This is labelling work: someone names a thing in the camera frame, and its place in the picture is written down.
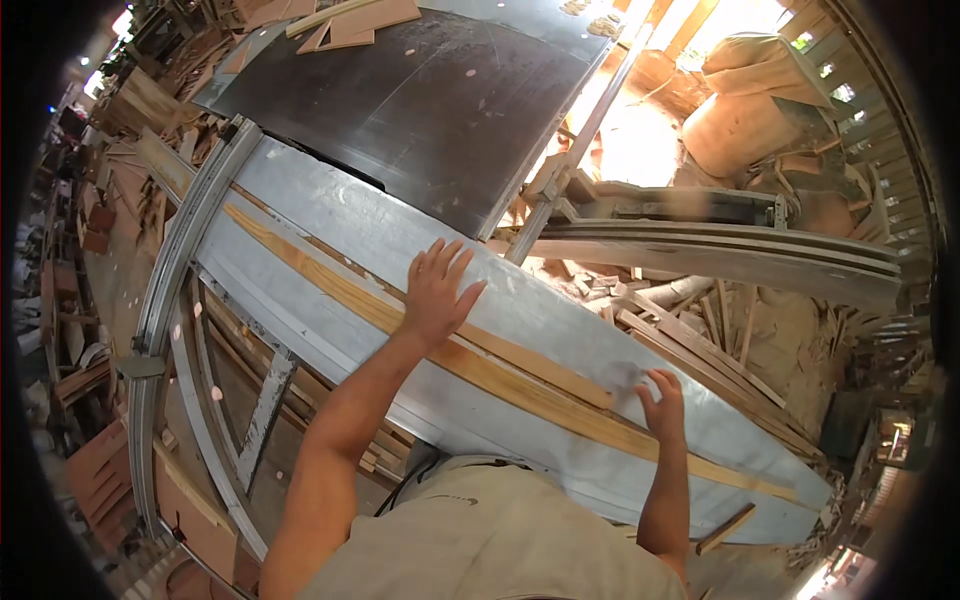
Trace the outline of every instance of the hand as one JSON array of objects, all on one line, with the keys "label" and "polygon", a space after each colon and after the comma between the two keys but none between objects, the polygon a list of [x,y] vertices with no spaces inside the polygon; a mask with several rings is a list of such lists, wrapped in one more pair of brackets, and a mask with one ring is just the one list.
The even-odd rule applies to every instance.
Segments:
[{"label": "hand", "polygon": [[472,283],[457,300],[457,286],[473,258],[473,250],[460,254],[450,265],[464,244],[458,240],[444,247],[444,243],[443,238],[437,240],[430,250],[417,254],[410,263],[407,312],[396,331],[397,335],[416,340],[424,355],[439,348],[464,324],[470,309],[487,287],[486,281]]},{"label": "hand", "polygon": [[667,369],[648,369],[647,375],[660,388],[660,403],[654,401],[646,385],[634,387],[643,414],[647,417],[647,428],[661,444],[686,445],[684,436],[684,392],[677,375]]}]

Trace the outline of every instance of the left hand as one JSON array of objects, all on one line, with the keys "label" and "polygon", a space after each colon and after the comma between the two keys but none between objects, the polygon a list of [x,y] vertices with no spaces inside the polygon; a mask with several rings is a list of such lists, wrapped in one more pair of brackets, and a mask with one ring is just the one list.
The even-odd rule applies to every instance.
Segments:
[{"label": "left hand", "polygon": [[427,252],[417,254],[410,263],[407,276],[406,314],[396,335],[416,340],[424,354],[429,354],[450,337],[467,320],[467,315],[487,287],[487,281],[477,281],[464,290],[457,300],[457,286],[473,258],[473,250],[460,254],[464,246],[457,240],[444,246],[443,238],[434,242]]}]

